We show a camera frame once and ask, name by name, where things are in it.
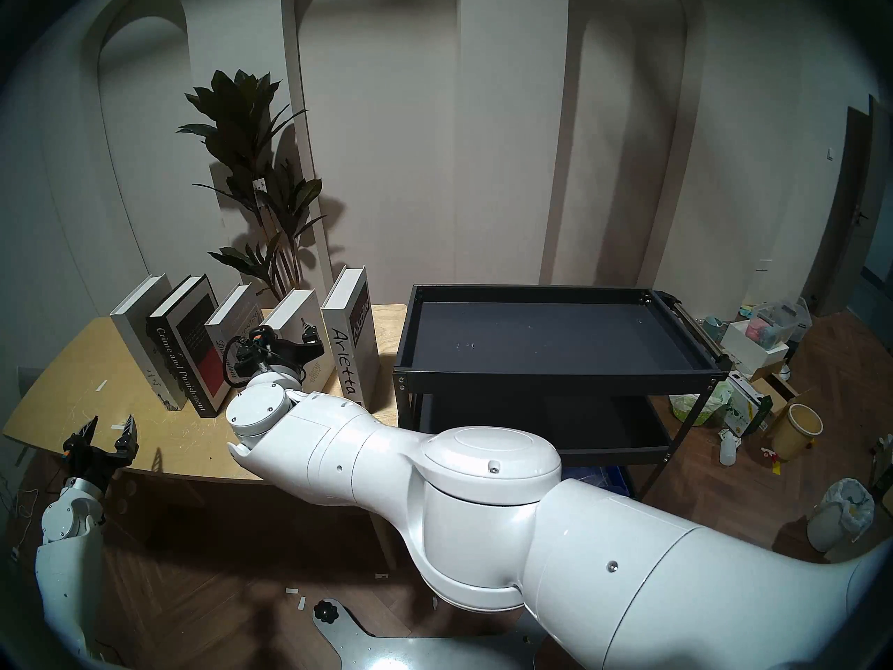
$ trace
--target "tray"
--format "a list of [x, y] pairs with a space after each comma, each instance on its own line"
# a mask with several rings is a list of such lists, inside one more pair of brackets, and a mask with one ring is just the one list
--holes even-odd
[[539, 434], [563, 466], [634, 466], [663, 460], [670, 435], [647, 397], [421, 395], [419, 431], [493, 425]]
[[398, 390], [434, 394], [700, 393], [724, 376], [652, 290], [555, 286], [413, 287], [394, 368]]

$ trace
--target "yellow container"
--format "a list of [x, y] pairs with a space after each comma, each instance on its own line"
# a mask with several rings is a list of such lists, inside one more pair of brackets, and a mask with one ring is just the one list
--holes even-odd
[[802, 403], [792, 403], [788, 406], [788, 412], [776, 423], [772, 451], [784, 461], [797, 458], [823, 429], [821, 417], [815, 410]]

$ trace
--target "white book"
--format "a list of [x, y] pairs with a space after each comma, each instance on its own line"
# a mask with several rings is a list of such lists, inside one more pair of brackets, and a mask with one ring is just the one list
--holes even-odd
[[322, 303], [345, 399], [368, 409], [378, 378], [378, 344], [366, 267], [344, 269]]
[[303, 378], [301, 389], [305, 393], [322, 391], [332, 370], [335, 369], [335, 361], [332, 358], [331, 346], [326, 336], [326, 327], [322, 324], [322, 312], [320, 312], [320, 302], [316, 298], [316, 290], [292, 290], [276, 306], [276, 309], [270, 312], [263, 323], [271, 326], [280, 338], [290, 340], [292, 343], [303, 341], [305, 324], [316, 327], [325, 352], [303, 367], [306, 377]]
[[165, 274], [149, 276], [110, 314], [118, 333], [152, 391], [168, 410], [180, 410], [186, 393], [165, 365], [165, 356], [149, 335], [145, 318], [171, 293]]
[[[211, 336], [214, 348], [216, 348], [217, 354], [220, 356], [220, 360], [222, 360], [223, 351], [228, 342], [236, 338], [236, 336], [247, 338], [248, 332], [260, 326], [262, 319], [261, 307], [257, 304], [254, 286], [239, 285], [234, 287], [230, 295], [223, 300], [223, 304], [205, 322], [204, 328]], [[230, 353], [227, 355], [226, 361], [227, 375], [233, 381], [239, 378], [234, 367], [238, 350], [239, 345], [233, 344], [230, 347]]]

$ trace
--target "white box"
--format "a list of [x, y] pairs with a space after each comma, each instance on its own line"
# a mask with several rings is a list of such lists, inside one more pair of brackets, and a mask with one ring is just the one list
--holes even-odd
[[[260, 325], [261, 319], [263, 316], [261, 307], [257, 304], [254, 286], [239, 285], [234, 287], [228, 297], [223, 300], [223, 304], [204, 323], [204, 328], [211, 336], [214, 348], [220, 355], [220, 360], [223, 359], [223, 349], [226, 348], [228, 342], [236, 336], [247, 338], [248, 332]], [[233, 344], [226, 361], [226, 372], [233, 381], [239, 378], [234, 367], [238, 350], [239, 345]]]
[[378, 343], [366, 268], [344, 269], [322, 303], [345, 399], [369, 409], [378, 378]]
[[750, 340], [746, 336], [748, 330], [748, 322], [732, 322], [726, 329], [725, 335], [722, 336], [722, 347], [727, 352], [735, 356], [735, 358], [754, 373], [760, 367], [766, 367], [767, 364], [778, 362], [788, 352], [788, 344], [780, 343], [775, 348], [764, 350], [759, 344]]
[[760, 411], [763, 410], [763, 394], [754, 389], [748, 381], [737, 372], [729, 374], [729, 383], [732, 386], [729, 409], [726, 411], [726, 426], [740, 437], [750, 424], [761, 420]]
[[303, 326], [308, 323], [316, 327], [325, 352], [315, 360], [311, 360], [303, 369], [307, 375], [303, 378], [301, 388], [305, 393], [322, 391], [332, 370], [335, 360], [326, 335], [326, 327], [322, 323], [320, 302], [316, 298], [316, 290], [292, 290], [272, 312], [263, 320], [271, 326], [280, 338], [300, 343], [303, 340]]
[[149, 335], [145, 323], [145, 318], [170, 293], [171, 284], [166, 274], [149, 276], [109, 316], [155, 396], [168, 410], [180, 410], [186, 404], [186, 393], [168, 370], [165, 356]]

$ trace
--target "book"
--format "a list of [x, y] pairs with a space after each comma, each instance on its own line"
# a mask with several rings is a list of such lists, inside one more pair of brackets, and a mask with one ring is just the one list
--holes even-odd
[[378, 343], [366, 267], [343, 269], [322, 303], [345, 399], [369, 409], [378, 378]]
[[167, 275], [148, 276], [109, 316], [155, 396], [168, 410], [180, 410], [186, 394], [164, 364], [164, 355], [145, 330], [145, 318], [171, 293]]
[[270, 312], [263, 323], [271, 326], [280, 338], [293, 343], [300, 343], [303, 340], [303, 327], [306, 324], [316, 327], [325, 352], [303, 368], [306, 376], [301, 383], [301, 389], [305, 393], [322, 391], [332, 370], [335, 369], [335, 361], [326, 336], [326, 327], [322, 323], [322, 312], [320, 302], [316, 298], [316, 290], [292, 290], [276, 309]]
[[[223, 361], [223, 351], [228, 342], [239, 336], [247, 338], [248, 332], [257, 327], [261, 323], [263, 316], [261, 315], [261, 307], [257, 304], [257, 296], [254, 287], [250, 285], [239, 285], [234, 287], [233, 291], [223, 300], [223, 304], [217, 308], [217, 311], [211, 315], [211, 318], [204, 323], [204, 328]], [[227, 355], [226, 371], [230, 380], [239, 378], [236, 375], [236, 352], [239, 350], [238, 344], [230, 347], [230, 353]]]
[[208, 277], [189, 276], [145, 324], [200, 417], [216, 417], [230, 390], [223, 381], [220, 356], [204, 328], [216, 309]]

